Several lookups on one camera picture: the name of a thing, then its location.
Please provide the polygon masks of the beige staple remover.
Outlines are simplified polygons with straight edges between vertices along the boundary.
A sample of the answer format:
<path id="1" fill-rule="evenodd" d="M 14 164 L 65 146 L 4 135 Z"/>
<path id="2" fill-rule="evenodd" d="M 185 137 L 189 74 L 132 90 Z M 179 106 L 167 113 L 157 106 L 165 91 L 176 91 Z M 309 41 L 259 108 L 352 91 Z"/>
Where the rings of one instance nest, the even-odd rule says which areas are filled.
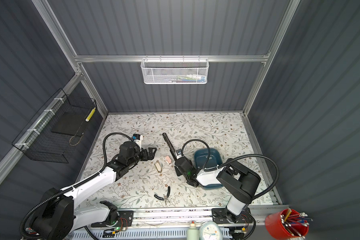
<path id="1" fill-rule="evenodd" d="M 159 162 L 156 162 L 155 163 L 155 168 L 156 168 L 156 170 L 158 171 L 158 173 L 161 173 L 162 172 L 162 166 L 161 166 L 161 164 L 159 163 Z"/>

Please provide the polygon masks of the black stapler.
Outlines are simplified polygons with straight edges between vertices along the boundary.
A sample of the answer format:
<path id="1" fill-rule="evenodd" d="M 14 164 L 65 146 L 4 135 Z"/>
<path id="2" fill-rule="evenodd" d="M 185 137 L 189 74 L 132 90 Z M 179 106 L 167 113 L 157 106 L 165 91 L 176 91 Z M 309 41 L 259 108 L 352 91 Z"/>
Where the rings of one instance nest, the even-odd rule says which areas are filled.
<path id="1" fill-rule="evenodd" d="M 163 133 L 163 138 L 165 140 L 165 142 L 167 143 L 167 145 L 169 146 L 170 148 L 170 153 L 174 159 L 174 161 L 176 161 L 178 158 L 177 158 L 177 154 L 176 154 L 176 150 L 174 148 L 174 146 L 172 145 L 171 141 L 169 140 L 168 136 L 166 133 Z"/>

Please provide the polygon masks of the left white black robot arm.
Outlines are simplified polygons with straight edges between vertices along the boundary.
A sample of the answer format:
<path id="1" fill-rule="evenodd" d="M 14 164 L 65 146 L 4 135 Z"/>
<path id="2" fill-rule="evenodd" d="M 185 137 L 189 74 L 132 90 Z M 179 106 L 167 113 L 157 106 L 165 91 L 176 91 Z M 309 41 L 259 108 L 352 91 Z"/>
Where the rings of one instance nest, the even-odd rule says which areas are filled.
<path id="1" fill-rule="evenodd" d="M 93 223 L 115 224 L 117 207 L 108 201 L 86 209 L 78 206 L 95 192 L 121 179 L 138 162 L 153 160 L 156 151 L 157 148 L 141 149 L 133 142 L 123 143 L 119 153 L 101 173 L 62 190 L 52 188 L 45 192 L 40 203 L 22 221 L 22 233 L 26 234 L 24 224 L 29 222 L 34 234 L 28 234 L 27 239 L 62 240 L 71 232 Z"/>

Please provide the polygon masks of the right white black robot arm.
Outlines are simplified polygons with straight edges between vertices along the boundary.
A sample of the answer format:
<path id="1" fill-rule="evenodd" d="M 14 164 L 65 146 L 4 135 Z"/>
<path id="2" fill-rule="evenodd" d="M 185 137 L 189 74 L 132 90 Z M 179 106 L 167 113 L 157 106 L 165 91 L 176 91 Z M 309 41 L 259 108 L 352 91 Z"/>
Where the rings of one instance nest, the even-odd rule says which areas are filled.
<path id="1" fill-rule="evenodd" d="M 228 159 L 214 168 L 196 169 L 186 157 L 175 160 L 175 167 L 193 187 L 208 187 L 221 184 L 232 195 L 226 209 L 229 214 L 239 216 L 253 200 L 264 193 L 257 194 L 260 176 L 239 162 L 241 159 L 255 157 L 255 154 L 242 155 Z"/>

